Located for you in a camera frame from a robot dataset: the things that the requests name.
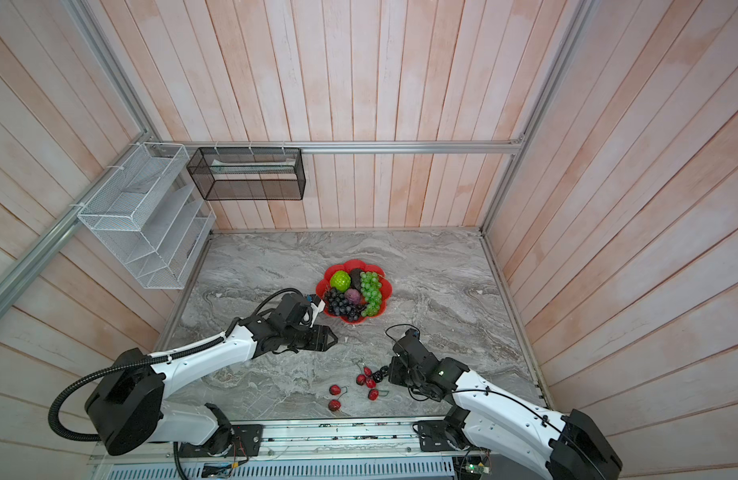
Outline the black grape bunch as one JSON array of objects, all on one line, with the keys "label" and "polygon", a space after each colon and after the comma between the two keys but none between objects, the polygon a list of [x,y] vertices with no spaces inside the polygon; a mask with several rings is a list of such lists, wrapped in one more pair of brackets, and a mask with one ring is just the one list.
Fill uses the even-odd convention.
[{"label": "black grape bunch", "polygon": [[358,323],[363,319],[363,305],[353,305],[345,298],[345,293],[332,287],[325,292],[326,311],[348,323]]}]

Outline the red cherry cluster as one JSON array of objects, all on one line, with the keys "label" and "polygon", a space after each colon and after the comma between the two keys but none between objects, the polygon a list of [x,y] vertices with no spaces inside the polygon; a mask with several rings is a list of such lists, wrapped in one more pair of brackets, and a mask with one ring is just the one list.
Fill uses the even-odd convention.
[{"label": "red cherry cluster", "polygon": [[370,401],[376,401],[379,398],[383,398],[389,395],[388,390],[382,390],[378,388],[378,385],[382,383],[389,375],[380,383],[376,383],[372,379],[372,374],[383,366],[381,366],[379,369],[373,370],[368,367],[361,359],[353,359],[352,363],[360,370],[359,374],[356,377],[355,383],[358,386],[364,386],[369,389],[367,398]]}]

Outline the purple fig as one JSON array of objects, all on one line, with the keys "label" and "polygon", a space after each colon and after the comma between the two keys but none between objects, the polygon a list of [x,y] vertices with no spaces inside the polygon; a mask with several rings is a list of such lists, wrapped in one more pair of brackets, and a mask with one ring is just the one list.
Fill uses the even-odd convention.
[{"label": "purple fig", "polygon": [[353,305],[360,305],[363,302],[361,292],[353,288],[350,288],[345,292],[345,298]]}]

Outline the green custard apple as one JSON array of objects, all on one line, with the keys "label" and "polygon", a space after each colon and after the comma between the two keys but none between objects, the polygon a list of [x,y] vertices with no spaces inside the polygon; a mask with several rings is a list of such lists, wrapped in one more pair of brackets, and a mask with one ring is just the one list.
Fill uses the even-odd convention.
[{"label": "green custard apple", "polygon": [[338,270],[330,278],[330,286],[339,292],[345,293],[352,286],[352,278],[348,272]]}]

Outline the dark avocado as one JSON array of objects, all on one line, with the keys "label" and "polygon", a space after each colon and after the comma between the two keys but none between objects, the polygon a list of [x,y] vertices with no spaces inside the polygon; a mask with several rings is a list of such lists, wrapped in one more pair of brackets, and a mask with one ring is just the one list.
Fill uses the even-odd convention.
[{"label": "dark avocado", "polygon": [[349,275],[351,278],[351,287],[356,290],[361,290],[363,278],[365,276],[364,270],[361,268],[354,268],[349,272]]}]

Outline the green grape bunch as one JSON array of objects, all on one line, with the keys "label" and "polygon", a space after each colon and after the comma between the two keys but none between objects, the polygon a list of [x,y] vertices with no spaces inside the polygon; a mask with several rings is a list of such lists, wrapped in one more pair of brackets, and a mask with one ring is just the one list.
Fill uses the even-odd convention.
[{"label": "green grape bunch", "polygon": [[361,294],[365,302],[362,315],[365,317],[376,316],[379,313],[383,302],[380,276],[376,272],[364,271],[360,273],[360,280]]}]

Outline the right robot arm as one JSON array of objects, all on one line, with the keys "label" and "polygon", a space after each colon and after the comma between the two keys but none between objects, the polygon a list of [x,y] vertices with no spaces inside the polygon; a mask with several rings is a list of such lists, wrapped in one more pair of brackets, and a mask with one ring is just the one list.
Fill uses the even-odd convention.
[{"label": "right robot arm", "polygon": [[620,456],[586,413],[526,402],[466,364],[436,357],[416,328],[394,341],[393,352],[390,383],[415,399],[452,405],[444,420],[451,442],[498,453],[543,479],[620,477]]}]

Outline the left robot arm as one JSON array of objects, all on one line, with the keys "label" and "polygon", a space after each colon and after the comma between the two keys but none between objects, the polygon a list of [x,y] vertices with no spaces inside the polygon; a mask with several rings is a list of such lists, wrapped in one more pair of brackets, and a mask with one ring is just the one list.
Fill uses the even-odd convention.
[{"label": "left robot arm", "polygon": [[[319,296],[285,288],[262,301],[245,318],[236,317],[223,331],[183,347],[144,354],[134,348],[108,368],[91,373],[62,390],[48,410],[48,425],[59,437],[75,442],[101,442],[119,456],[146,443],[189,444],[211,456],[233,450],[232,422],[215,404],[180,406],[170,397],[183,387],[225,367],[266,354],[325,352],[337,336],[316,319],[326,307]],[[82,387],[94,384],[85,403],[94,426],[81,433],[60,419],[63,404]]]}]

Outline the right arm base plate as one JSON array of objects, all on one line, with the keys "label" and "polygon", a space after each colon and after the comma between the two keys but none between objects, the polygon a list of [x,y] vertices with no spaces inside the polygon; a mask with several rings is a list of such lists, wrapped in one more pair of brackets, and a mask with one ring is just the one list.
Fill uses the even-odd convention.
[{"label": "right arm base plate", "polygon": [[465,451],[471,447],[464,432],[447,420],[423,420],[412,426],[423,452]]}]

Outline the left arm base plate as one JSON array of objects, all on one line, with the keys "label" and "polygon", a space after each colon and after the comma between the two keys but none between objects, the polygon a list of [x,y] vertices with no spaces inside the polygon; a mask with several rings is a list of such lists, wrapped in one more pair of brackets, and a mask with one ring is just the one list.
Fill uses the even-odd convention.
[{"label": "left arm base plate", "polygon": [[202,445],[181,444],[178,454],[181,458],[253,458],[259,455],[263,433],[264,426],[262,424],[221,426]]}]

